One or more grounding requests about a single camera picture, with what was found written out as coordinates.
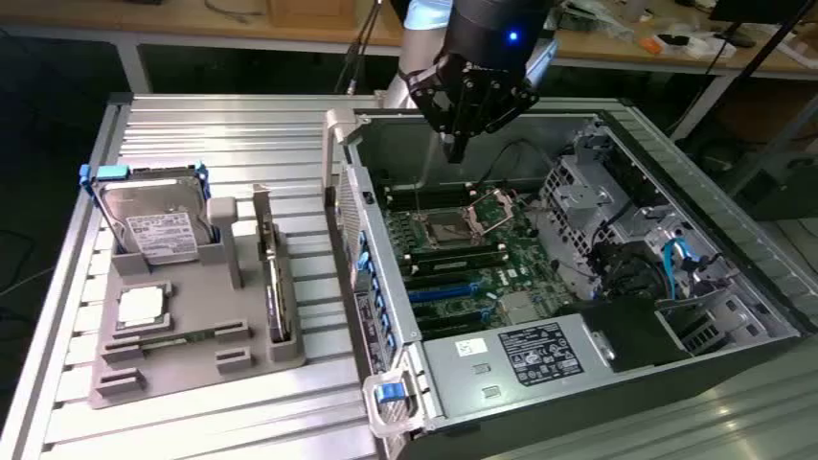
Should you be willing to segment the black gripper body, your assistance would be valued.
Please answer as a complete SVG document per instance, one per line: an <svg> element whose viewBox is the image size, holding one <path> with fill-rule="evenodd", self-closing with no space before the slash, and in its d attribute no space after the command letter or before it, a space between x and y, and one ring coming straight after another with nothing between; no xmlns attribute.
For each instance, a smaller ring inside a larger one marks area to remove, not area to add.
<svg viewBox="0 0 818 460"><path fill-rule="evenodd" d="M455 0L441 59L521 75L552 7L545 0Z"/></svg>

